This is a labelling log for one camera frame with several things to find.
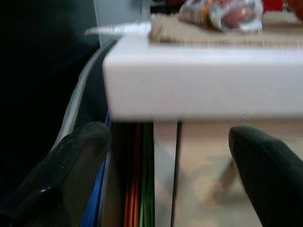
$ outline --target snack package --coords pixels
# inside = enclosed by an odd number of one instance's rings
[[[187,0],[178,17],[223,32],[256,32],[262,30],[262,15],[262,0]]]

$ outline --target beige floor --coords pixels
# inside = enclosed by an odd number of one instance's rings
[[[213,181],[230,158],[228,131],[242,122],[183,124],[176,227],[260,227],[254,209],[237,181],[220,207],[205,203]],[[303,158],[303,121],[245,122],[281,138]],[[155,147],[156,226],[169,226],[174,165],[172,126],[158,126]]]

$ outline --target woven placemat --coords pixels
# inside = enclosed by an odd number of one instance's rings
[[[181,22],[177,15],[157,15],[149,36],[158,43],[303,48],[303,23],[294,14],[270,12],[263,16],[262,21],[263,31],[260,33],[225,34]]]

